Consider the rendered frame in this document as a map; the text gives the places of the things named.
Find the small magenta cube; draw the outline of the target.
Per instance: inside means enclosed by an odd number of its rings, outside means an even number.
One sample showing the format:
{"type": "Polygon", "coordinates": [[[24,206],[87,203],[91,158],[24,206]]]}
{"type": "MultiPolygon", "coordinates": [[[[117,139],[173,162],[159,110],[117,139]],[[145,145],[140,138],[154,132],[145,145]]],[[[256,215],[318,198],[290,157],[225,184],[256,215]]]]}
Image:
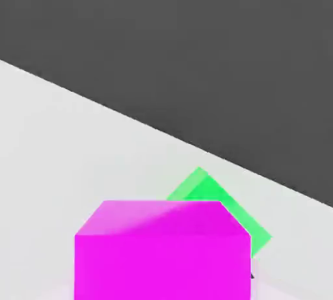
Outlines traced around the small magenta cube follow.
{"type": "Polygon", "coordinates": [[[75,235],[74,300],[250,299],[250,235],[220,202],[108,200],[75,235]]]}

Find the small green cube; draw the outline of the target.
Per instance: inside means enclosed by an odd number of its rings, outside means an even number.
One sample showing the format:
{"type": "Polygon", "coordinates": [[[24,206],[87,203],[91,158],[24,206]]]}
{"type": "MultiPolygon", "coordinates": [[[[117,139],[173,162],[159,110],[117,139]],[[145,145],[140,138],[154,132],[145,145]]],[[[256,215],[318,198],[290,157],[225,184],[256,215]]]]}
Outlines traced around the small green cube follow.
{"type": "Polygon", "coordinates": [[[229,194],[204,169],[198,167],[177,188],[169,194],[167,200],[219,201],[245,228],[251,237],[251,257],[270,241],[272,236],[249,214],[231,194],[229,194]]]}

